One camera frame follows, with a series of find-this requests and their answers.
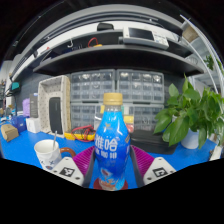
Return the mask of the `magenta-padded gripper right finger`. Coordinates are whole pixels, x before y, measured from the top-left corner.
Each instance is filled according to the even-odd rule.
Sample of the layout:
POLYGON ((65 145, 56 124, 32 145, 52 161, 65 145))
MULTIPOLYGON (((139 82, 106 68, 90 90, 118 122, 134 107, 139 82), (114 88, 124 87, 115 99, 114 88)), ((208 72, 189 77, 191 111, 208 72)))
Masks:
POLYGON ((154 158, 134 145, 131 146, 130 156, 138 187, 143 187, 176 172, 163 157, 154 158))

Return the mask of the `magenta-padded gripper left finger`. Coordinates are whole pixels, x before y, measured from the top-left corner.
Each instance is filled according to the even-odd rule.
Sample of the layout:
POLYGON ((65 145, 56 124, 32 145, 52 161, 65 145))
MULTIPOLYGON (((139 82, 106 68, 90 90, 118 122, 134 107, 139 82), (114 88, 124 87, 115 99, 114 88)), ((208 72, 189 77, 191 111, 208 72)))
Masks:
POLYGON ((88 188, 91 182, 95 161, 94 147, 91 146, 73 158, 64 157, 52 173, 76 185, 88 188))

